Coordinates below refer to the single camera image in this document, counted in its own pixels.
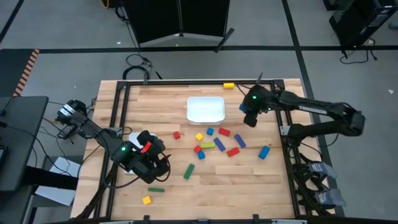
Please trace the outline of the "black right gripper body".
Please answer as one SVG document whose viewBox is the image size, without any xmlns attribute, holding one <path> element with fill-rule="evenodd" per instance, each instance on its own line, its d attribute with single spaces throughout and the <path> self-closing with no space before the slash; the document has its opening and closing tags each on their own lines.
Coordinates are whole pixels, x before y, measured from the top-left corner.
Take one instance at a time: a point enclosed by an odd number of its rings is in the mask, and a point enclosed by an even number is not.
<svg viewBox="0 0 398 224">
<path fill-rule="evenodd" d="M 252 99 L 255 104 L 255 110 L 257 112 L 268 112 L 275 110 L 275 99 L 276 96 L 270 90 L 263 86 L 255 86 L 252 91 Z"/>
</svg>

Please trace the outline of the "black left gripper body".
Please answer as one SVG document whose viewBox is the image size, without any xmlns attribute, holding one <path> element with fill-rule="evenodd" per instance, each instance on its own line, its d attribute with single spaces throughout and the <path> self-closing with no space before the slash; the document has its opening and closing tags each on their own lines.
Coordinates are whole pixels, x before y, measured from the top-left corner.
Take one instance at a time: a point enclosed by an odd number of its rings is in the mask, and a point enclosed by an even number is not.
<svg viewBox="0 0 398 224">
<path fill-rule="evenodd" d="M 126 147 L 126 153 L 126 171 L 133 170 L 147 184 L 151 184 L 170 170 L 169 156 L 165 156 L 163 152 L 153 156 L 150 148 L 142 153 L 132 147 Z"/>
</svg>

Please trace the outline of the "plain white plastic bin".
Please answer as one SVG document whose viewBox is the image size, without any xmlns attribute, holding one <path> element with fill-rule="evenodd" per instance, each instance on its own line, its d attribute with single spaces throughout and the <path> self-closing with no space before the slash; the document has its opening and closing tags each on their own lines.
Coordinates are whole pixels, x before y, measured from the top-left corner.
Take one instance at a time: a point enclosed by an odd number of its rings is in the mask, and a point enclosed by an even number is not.
<svg viewBox="0 0 398 224">
<path fill-rule="evenodd" d="M 135 132 L 135 133 L 131 133 L 129 134 L 129 141 L 131 141 L 134 145 L 136 145 L 138 148 L 143 148 L 143 145 L 139 143 L 139 141 L 137 140 L 139 133 Z M 125 173 L 127 175 L 134 175 L 134 171 L 130 170 L 129 172 L 125 171 Z"/>
</svg>

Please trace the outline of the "white bin with printed label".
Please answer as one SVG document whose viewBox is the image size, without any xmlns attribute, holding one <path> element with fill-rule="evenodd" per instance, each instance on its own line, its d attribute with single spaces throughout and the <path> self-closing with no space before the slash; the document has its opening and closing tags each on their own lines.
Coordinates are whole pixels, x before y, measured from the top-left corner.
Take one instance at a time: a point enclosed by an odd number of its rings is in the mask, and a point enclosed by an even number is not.
<svg viewBox="0 0 398 224">
<path fill-rule="evenodd" d="M 220 96 L 191 96 L 187 99 L 187 119 L 192 125 L 220 125 L 225 119 Z"/>
</svg>

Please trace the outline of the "black power supply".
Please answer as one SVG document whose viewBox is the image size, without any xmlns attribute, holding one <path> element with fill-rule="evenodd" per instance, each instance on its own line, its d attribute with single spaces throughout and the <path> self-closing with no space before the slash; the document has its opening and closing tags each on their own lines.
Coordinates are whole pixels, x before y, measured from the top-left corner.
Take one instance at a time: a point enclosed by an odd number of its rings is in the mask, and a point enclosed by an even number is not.
<svg viewBox="0 0 398 224">
<path fill-rule="evenodd" d="M 68 139 L 75 131 L 77 127 L 74 125 L 65 126 L 59 131 L 57 137 L 60 139 Z"/>
</svg>

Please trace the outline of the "white paper sheet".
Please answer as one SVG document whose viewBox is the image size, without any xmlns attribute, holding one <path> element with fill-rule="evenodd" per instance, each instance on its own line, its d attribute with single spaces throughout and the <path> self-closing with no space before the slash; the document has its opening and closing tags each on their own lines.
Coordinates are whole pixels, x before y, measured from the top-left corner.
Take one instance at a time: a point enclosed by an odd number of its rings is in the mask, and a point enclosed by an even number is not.
<svg viewBox="0 0 398 224">
<path fill-rule="evenodd" d="M 72 177 L 78 177 L 78 171 L 80 165 L 76 162 L 70 161 L 63 157 L 53 157 L 51 160 L 55 163 L 56 166 L 61 168 L 59 170 L 53 164 L 50 164 L 51 167 L 49 168 L 50 172 L 54 172 L 57 174 L 67 175 L 63 173 L 63 171 L 67 171 Z M 39 186 L 35 191 L 36 195 L 41 197 L 53 200 L 54 202 L 58 202 L 62 205 L 70 206 L 75 198 L 76 190 L 67 190 L 67 189 L 58 189 L 55 187 L 45 187 Z"/>
</svg>

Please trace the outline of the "grey plastic pouch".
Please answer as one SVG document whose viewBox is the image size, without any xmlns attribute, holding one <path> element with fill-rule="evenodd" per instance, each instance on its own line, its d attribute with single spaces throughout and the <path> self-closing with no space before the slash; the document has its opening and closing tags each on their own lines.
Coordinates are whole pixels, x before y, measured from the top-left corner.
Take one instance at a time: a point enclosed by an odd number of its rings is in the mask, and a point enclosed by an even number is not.
<svg viewBox="0 0 398 224">
<path fill-rule="evenodd" d="M 308 168 L 312 172 L 316 172 L 317 174 L 320 174 L 321 176 L 326 175 L 329 176 L 333 179 L 337 178 L 338 174 L 336 171 L 332 168 L 332 166 L 329 166 L 328 164 L 324 162 L 312 162 L 308 164 Z"/>
<path fill-rule="evenodd" d="M 315 200 L 319 205 L 342 206 L 346 205 L 339 189 L 324 190 L 315 193 Z"/>
</svg>

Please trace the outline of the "black folding partition screen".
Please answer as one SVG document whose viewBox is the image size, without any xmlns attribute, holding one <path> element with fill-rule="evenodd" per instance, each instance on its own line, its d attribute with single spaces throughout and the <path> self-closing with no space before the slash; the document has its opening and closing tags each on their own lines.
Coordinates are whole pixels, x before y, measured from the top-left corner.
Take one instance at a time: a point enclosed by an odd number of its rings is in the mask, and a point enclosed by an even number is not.
<svg viewBox="0 0 398 224">
<path fill-rule="evenodd" d="M 121 0 L 140 47 L 155 40 L 185 34 L 219 37 L 219 52 L 234 33 L 228 28 L 230 0 Z"/>
</svg>

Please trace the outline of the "black desk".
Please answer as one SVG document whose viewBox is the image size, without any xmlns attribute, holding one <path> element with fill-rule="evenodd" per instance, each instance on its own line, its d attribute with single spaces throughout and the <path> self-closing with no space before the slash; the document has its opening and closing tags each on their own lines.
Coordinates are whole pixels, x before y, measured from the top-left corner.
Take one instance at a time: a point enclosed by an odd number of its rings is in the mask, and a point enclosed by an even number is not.
<svg viewBox="0 0 398 224">
<path fill-rule="evenodd" d="M 12 192 L 21 185 L 35 137 L 49 99 L 46 96 L 0 97 L 0 144 L 7 147 L 0 164 L 0 192 Z"/>
</svg>

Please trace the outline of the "black equipment cart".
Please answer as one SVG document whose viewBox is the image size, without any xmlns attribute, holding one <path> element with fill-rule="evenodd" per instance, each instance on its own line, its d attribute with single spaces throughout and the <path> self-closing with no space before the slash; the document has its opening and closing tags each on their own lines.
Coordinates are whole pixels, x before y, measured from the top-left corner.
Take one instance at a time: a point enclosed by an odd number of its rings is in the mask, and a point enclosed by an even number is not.
<svg viewBox="0 0 398 224">
<path fill-rule="evenodd" d="M 342 47 L 375 45 L 372 35 L 398 11 L 398 0 L 323 0 L 333 33 Z"/>
</svg>

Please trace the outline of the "black mat orange striped edge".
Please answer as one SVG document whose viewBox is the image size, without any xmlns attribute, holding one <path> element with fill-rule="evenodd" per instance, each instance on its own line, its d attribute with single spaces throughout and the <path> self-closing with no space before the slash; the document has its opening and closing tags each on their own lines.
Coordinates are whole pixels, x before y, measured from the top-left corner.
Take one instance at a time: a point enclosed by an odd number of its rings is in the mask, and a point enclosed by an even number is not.
<svg viewBox="0 0 398 224">
<path fill-rule="evenodd" d="M 0 96 L 22 94 L 39 53 L 39 49 L 0 50 Z"/>
</svg>

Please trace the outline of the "black aluminium table frame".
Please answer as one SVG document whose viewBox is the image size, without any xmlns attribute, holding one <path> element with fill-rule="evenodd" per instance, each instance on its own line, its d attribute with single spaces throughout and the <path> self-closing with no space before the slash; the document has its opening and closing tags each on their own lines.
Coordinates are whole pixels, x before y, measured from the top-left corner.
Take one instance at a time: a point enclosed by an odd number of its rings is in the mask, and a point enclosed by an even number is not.
<svg viewBox="0 0 398 224">
<path fill-rule="evenodd" d="M 207 149 L 199 159 L 194 147 L 196 134 L 206 126 L 195 126 L 187 119 L 187 99 L 191 96 L 220 96 L 225 101 L 226 117 L 222 127 L 240 134 L 246 147 L 228 157 L 217 148 Z M 290 193 L 290 180 L 285 168 L 280 142 L 281 117 L 269 113 L 259 119 L 255 128 L 243 123 L 238 106 L 242 94 L 225 90 L 217 80 L 161 81 L 159 84 L 130 85 L 116 81 L 101 82 L 95 121 L 104 127 L 130 127 L 148 130 L 164 140 L 170 156 L 171 175 L 163 183 L 165 192 L 149 192 L 143 181 L 119 170 L 114 180 L 119 189 L 109 190 L 103 198 L 101 213 L 114 220 L 242 220 L 292 218 L 297 207 Z M 180 139 L 174 138 L 174 132 Z M 264 146 L 270 151 L 259 158 Z M 195 168 L 188 180 L 183 175 L 189 164 Z M 142 199 L 152 202 L 144 205 Z"/>
</svg>

